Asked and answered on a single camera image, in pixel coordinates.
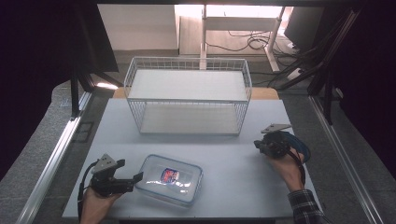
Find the desk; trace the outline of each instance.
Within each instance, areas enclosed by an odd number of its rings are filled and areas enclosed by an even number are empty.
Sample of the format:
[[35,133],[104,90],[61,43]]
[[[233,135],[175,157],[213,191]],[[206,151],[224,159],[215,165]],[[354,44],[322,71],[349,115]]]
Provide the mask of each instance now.
[[[274,93],[271,89],[260,91]],[[204,170],[201,192],[191,208],[164,203],[135,189],[117,200],[110,218],[292,217],[285,183],[253,145],[254,140],[262,139],[260,130],[271,123],[290,123],[280,100],[252,100],[239,136],[139,134],[126,100],[110,99],[63,217],[77,218],[78,183],[88,165],[104,153],[114,160],[126,160],[116,172],[117,178],[137,174],[148,154],[196,164]],[[317,200],[306,173],[306,187]]]

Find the aluminum rail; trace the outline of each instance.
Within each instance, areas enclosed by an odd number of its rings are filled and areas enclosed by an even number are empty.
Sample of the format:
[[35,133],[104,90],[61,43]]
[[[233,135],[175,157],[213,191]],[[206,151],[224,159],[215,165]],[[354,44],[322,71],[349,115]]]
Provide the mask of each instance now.
[[62,158],[66,152],[67,147],[75,133],[80,121],[81,116],[87,107],[88,102],[91,99],[91,94],[84,92],[79,100],[80,112],[77,117],[73,120],[69,120],[64,128],[55,149],[53,150],[46,167],[44,168],[41,176],[38,178],[35,188],[30,194],[25,206],[23,207],[20,216],[16,223],[28,224],[32,223],[35,219],[38,209],[46,196],[47,190],[50,187],[53,177],[55,177],[56,171],[61,164]]
[[343,144],[341,143],[335,129],[329,125],[324,118],[323,110],[318,97],[309,96],[309,100],[314,107],[318,118],[320,120],[321,125],[323,126],[323,130],[329,137],[331,141],[332,147],[334,149],[335,154],[338,157],[338,160],[341,162],[341,165],[346,173],[346,177],[349,180],[350,185],[355,191],[356,196],[358,197],[359,202],[361,203],[361,207],[363,208],[364,213],[366,214],[370,223],[384,223],[381,216],[378,213],[378,210],[375,206],[375,203],[370,196],[369,191],[364,186],[361,178],[358,175],[355,167],[353,166],[351,160],[349,159],[346,150],[344,149]]

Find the black cloth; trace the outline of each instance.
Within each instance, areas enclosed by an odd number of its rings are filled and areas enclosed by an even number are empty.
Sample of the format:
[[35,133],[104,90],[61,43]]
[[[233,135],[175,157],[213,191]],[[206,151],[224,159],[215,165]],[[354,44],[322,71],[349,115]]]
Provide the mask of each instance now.
[[52,90],[75,71],[118,72],[95,3],[0,3],[1,170],[3,178],[44,117]]
[[369,0],[334,55],[331,72],[346,116],[396,178],[396,21],[393,2]]
[[293,210],[294,223],[331,223],[320,211],[311,190],[297,190],[290,193],[288,197]]

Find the white wire basket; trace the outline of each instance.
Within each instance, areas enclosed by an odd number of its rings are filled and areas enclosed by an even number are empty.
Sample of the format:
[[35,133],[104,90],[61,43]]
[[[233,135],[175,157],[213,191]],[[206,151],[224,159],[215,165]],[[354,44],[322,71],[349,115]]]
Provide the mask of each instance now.
[[251,80],[243,59],[134,57],[124,90],[140,133],[238,135]]

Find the plaid sleeve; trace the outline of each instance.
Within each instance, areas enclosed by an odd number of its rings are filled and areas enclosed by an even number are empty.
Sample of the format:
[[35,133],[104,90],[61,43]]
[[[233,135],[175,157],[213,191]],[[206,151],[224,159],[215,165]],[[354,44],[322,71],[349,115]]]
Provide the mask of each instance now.
[[288,196],[293,210],[294,223],[331,223],[320,211],[311,190],[297,190]]

